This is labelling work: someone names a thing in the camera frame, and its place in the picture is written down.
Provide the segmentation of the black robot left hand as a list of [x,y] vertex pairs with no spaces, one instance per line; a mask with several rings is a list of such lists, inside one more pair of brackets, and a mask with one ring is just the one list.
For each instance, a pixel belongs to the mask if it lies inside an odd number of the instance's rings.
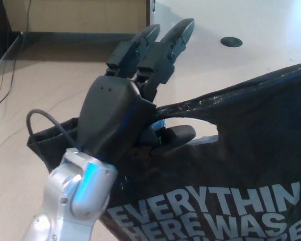
[[194,26],[194,19],[183,19],[158,41],[160,26],[154,24],[119,43],[80,111],[77,142],[83,152],[114,163],[134,145],[155,112],[158,86],[172,76]]

